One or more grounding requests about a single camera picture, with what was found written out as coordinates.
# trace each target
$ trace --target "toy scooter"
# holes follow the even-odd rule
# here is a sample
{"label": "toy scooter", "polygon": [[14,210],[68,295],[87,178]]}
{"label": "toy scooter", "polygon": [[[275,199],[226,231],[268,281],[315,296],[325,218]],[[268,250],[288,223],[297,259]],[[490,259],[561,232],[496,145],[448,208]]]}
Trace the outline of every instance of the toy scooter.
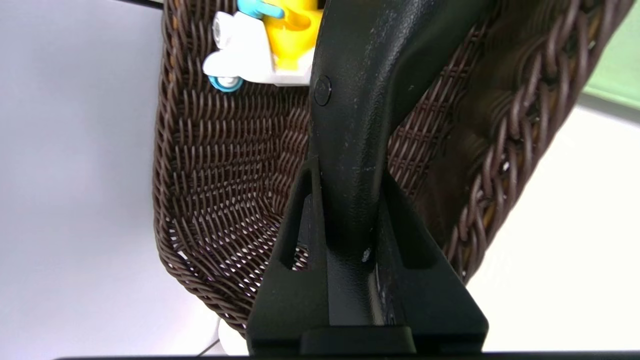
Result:
{"label": "toy scooter", "polygon": [[222,92],[244,80],[277,86],[309,85],[322,19],[317,0],[237,0],[234,15],[217,12],[218,46],[202,70]]}

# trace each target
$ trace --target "black bracket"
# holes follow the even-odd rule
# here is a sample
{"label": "black bracket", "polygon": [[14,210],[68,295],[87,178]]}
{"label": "black bracket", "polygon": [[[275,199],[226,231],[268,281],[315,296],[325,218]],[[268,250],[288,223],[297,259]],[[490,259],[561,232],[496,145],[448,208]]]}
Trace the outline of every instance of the black bracket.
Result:
{"label": "black bracket", "polygon": [[[307,162],[247,328],[251,353],[469,354],[486,318],[387,172],[389,136],[491,0],[329,0]],[[299,243],[306,271],[292,270]]]}

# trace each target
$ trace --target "wicker basket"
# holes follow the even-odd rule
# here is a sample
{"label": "wicker basket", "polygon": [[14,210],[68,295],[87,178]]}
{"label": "wicker basket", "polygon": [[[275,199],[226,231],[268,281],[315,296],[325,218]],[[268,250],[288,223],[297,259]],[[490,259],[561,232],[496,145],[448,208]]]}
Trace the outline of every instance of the wicker basket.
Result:
{"label": "wicker basket", "polygon": [[[503,0],[389,141],[388,166],[467,281],[562,126],[631,0]],[[167,0],[154,227],[167,271],[244,333],[307,150],[307,88],[216,91],[216,11]],[[296,266],[305,266],[298,252]]]}

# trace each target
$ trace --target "blue wheel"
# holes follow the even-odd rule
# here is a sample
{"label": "blue wheel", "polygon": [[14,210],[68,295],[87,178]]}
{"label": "blue wheel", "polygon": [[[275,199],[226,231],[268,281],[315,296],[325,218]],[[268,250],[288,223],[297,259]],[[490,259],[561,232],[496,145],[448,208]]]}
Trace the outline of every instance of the blue wheel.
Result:
{"label": "blue wheel", "polygon": [[209,81],[214,88],[222,92],[237,91],[244,83],[242,78],[217,78],[216,76],[209,76]]}

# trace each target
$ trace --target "white background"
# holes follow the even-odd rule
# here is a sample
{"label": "white background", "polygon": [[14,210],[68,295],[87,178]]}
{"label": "white background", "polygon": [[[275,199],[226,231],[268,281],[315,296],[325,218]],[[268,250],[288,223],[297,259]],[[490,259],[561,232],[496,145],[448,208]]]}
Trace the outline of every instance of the white background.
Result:
{"label": "white background", "polygon": [[[0,1],[0,359],[197,354],[215,336],[154,243],[160,18]],[[469,286],[486,350],[640,349],[639,156],[637,125],[573,113]]]}

